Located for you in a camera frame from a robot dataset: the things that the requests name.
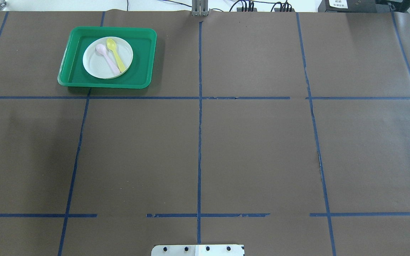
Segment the yellow plastic spoon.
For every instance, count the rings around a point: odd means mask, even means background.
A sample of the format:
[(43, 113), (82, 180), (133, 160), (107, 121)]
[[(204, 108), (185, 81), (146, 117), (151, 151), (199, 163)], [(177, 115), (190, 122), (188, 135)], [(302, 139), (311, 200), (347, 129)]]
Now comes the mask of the yellow plastic spoon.
[(117, 44), (116, 44), (115, 40), (112, 39), (112, 38), (107, 38), (106, 39), (106, 44), (107, 44), (107, 48), (113, 53), (113, 55), (115, 57), (116, 65), (117, 65), (120, 73), (123, 73), (126, 70), (126, 67), (125, 67), (123, 61), (120, 58), (120, 55), (118, 53)]

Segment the green plastic tray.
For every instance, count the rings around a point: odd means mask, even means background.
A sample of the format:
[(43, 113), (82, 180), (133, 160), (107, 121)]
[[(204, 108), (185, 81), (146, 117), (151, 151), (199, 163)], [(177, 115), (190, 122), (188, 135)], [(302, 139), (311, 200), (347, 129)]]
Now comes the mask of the green plastic tray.
[[(134, 58), (128, 71), (114, 79), (99, 79), (83, 66), (83, 55), (94, 41), (115, 36), (127, 41)], [(104, 89), (144, 89), (152, 79), (157, 34), (151, 28), (80, 26), (70, 32), (58, 74), (62, 86)]]

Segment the metal base plate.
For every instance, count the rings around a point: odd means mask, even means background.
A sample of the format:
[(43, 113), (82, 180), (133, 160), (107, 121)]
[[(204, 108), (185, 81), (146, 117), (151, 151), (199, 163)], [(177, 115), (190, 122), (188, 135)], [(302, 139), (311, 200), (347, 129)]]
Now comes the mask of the metal base plate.
[(244, 256), (244, 245), (157, 245), (151, 251), (152, 256)]

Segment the aluminium frame post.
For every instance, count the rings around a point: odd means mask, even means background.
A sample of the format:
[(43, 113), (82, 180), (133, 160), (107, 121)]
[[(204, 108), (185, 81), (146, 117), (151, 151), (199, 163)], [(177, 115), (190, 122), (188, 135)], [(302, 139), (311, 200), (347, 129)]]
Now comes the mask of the aluminium frame post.
[(192, 16), (208, 16), (210, 8), (208, 6), (208, 0), (192, 0), (191, 1), (191, 14)]

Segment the black desktop box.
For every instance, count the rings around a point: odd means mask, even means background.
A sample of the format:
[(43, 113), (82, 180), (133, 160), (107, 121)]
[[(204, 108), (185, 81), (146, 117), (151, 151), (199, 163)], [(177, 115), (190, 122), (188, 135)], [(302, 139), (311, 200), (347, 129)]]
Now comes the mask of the black desktop box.
[(322, 0), (317, 8), (321, 12), (390, 13), (389, 5), (377, 0)]

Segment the pink plastic spoon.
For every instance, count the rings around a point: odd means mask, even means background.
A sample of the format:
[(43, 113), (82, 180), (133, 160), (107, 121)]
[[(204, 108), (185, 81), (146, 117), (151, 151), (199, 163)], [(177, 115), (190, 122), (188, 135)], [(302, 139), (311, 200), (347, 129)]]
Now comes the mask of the pink plastic spoon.
[(103, 44), (97, 44), (96, 47), (95, 47), (95, 50), (98, 54), (100, 54), (104, 57), (104, 59), (106, 60), (107, 64), (109, 65), (109, 68), (111, 69), (113, 74), (114, 75), (119, 75), (120, 70), (116, 66), (116, 64), (110, 59), (107, 47), (104, 46)]

